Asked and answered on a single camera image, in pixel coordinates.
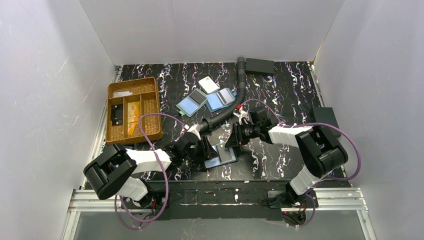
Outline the black box at right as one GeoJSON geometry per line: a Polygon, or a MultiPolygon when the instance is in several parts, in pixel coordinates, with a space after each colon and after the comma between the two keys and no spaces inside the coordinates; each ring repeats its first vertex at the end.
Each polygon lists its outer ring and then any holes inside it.
{"type": "MultiPolygon", "coordinates": [[[[327,125],[331,125],[335,128],[339,128],[334,110],[332,107],[313,107],[310,110],[311,119],[313,123],[323,123],[327,125]]],[[[331,133],[331,136],[338,139],[341,137],[341,133],[328,127],[328,126],[322,126],[318,125],[317,127],[320,127],[326,136],[329,136],[331,133]]]]}

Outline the black card in tray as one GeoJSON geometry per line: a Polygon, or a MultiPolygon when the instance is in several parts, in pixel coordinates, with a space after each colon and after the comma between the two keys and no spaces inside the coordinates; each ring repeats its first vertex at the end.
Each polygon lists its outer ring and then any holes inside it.
{"type": "Polygon", "coordinates": [[[112,126],[121,126],[123,124],[123,104],[115,104],[111,106],[110,121],[112,126]]]}

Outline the woven wicker tray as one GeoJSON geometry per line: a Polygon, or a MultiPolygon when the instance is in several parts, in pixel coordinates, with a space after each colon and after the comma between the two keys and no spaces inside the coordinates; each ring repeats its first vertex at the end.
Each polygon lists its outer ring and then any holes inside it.
{"type": "Polygon", "coordinates": [[[105,141],[109,144],[135,145],[163,137],[162,117],[146,114],[161,111],[159,87],[154,77],[111,83],[108,86],[105,141]]]}

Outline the blue card holder open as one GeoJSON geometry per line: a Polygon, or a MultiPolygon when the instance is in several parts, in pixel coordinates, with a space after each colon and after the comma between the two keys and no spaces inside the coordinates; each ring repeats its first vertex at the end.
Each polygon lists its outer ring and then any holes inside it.
{"type": "Polygon", "coordinates": [[[236,95],[236,91],[231,91],[228,87],[223,88],[215,93],[206,95],[206,106],[213,113],[231,105],[235,101],[236,95]]]}

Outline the black box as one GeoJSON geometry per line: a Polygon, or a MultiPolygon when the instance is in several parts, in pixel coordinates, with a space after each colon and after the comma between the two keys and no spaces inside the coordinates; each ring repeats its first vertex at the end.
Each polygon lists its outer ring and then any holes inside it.
{"type": "MultiPolygon", "coordinates": [[[[313,123],[323,123],[327,125],[331,125],[335,128],[339,128],[334,110],[332,107],[313,107],[310,110],[311,119],[313,123]]],[[[331,133],[331,136],[338,139],[341,137],[341,133],[328,127],[328,126],[322,126],[318,125],[317,127],[320,127],[326,136],[329,136],[331,133]]]]}
{"type": "Polygon", "coordinates": [[[275,71],[275,62],[272,60],[246,58],[245,72],[247,74],[273,76],[275,71]]]}

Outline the gold cards in tray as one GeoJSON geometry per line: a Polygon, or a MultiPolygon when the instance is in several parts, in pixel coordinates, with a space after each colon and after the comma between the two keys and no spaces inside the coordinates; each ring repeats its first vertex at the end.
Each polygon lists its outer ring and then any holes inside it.
{"type": "Polygon", "coordinates": [[[129,136],[133,135],[135,128],[138,125],[138,119],[140,116],[140,102],[129,102],[127,104],[127,134],[129,136]]]}

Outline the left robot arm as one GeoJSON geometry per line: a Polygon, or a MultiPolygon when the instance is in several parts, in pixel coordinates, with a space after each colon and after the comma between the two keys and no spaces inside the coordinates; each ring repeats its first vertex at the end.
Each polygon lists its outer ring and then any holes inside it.
{"type": "Polygon", "coordinates": [[[233,148],[224,143],[211,145],[205,136],[191,128],[177,141],[156,150],[132,150],[116,143],[108,147],[84,169],[93,190],[100,200],[120,195],[140,201],[148,194],[148,187],[133,175],[143,172],[165,172],[174,165],[180,167],[184,160],[198,162],[210,169],[236,162],[233,148]]]}

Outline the white card in tray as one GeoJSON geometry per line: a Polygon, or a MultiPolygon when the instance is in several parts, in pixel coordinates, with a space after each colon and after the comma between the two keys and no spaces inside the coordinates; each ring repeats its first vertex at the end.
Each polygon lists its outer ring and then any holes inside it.
{"type": "Polygon", "coordinates": [[[132,94],[133,93],[131,91],[117,91],[113,93],[113,98],[131,96],[132,94]]]}

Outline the white card case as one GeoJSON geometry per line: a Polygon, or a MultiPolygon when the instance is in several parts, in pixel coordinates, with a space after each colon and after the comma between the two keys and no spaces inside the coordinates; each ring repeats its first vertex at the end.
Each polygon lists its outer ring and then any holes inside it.
{"type": "Polygon", "coordinates": [[[208,95],[216,93],[220,90],[220,87],[209,76],[200,79],[198,84],[200,88],[208,95]]]}

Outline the green card holder open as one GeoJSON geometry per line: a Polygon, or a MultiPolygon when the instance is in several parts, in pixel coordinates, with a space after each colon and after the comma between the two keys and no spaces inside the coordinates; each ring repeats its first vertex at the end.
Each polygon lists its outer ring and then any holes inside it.
{"type": "Polygon", "coordinates": [[[199,90],[195,89],[187,97],[183,98],[176,107],[181,116],[193,116],[201,107],[207,102],[207,95],[199,90]]]}

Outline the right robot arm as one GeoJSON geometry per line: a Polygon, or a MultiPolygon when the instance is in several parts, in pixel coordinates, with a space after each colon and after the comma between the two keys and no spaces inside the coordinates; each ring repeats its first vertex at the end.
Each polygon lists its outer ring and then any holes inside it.
{"type": "Polygon", "coordinates": [[[327,126],[283,127],[268,116],[266,109],[239,110],[226,148],[246,145],[251,139],[273,145],[288,145],[300,150],[304,166],[285,186],[281,197],[294,201],[304,195],[331,171],[348,161],[348,154],[327,126]]]}

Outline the black box at back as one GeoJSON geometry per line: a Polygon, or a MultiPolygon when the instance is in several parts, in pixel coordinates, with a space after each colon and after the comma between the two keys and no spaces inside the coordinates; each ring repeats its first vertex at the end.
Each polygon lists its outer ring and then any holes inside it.
{"type": "Polygon", "coordinates": [[[245,72],[247,74],[273,76],[275,71],[275,62],[272,60],[246,58],[245,72]]]}

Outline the aluminium frame rail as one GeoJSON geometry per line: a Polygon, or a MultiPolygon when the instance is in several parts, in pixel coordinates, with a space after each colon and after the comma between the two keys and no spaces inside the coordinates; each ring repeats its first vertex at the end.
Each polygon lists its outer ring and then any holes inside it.
{"type": "Polygon", "coordinates": [[[131,218],[113,198],[76,190],[64,240],[374,240],[359,188],[318,188],[312,200],[265,207],[276,195],[257,187],[183,188],[151,224],[131,218]]]}

